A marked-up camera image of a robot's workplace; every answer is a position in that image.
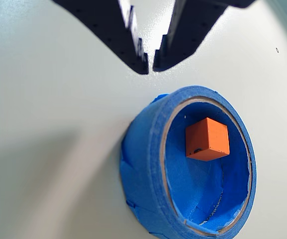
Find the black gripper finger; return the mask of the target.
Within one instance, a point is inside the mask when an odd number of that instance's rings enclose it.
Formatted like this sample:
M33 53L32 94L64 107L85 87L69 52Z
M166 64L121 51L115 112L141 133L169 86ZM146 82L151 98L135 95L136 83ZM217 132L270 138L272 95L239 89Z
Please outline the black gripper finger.
M137 30L134 6L127 0L56 0L134 72L149 73L148 54Z
M155 51L153 71L163 72L193 55L229 7L246 8L252 0L177 0L168 33Z

